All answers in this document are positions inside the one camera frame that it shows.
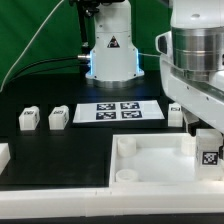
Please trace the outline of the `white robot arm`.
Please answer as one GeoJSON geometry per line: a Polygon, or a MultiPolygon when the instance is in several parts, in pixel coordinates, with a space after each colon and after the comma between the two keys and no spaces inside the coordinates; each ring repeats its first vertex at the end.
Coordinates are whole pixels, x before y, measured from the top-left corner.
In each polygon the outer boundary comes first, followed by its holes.
{"type": "MultiPolygon", "coordinates": [[[[224,0],[162,0],[172,6],[170,30],[155,39],[165,94],[223,134],[224,0]]],[[[89,83],[112,88],[143,75],[132,44],[128,0],[98,0],[89,83]]]]}

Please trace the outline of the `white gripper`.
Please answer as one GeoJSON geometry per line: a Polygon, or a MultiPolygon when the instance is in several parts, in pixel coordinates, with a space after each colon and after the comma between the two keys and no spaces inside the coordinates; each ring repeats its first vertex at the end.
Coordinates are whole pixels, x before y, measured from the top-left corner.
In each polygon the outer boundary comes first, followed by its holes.
{"type": "Polygon", "coordinates": [[[224,85],[216,88],[207,82],[187,79],[184,71],[173,65],[170,31],[158,35],[155,46],[160,53],[163,90],[170,99],[186,109],[182,112],[186,132],[195,136],[200,118],[224,134],[224,85]]]}

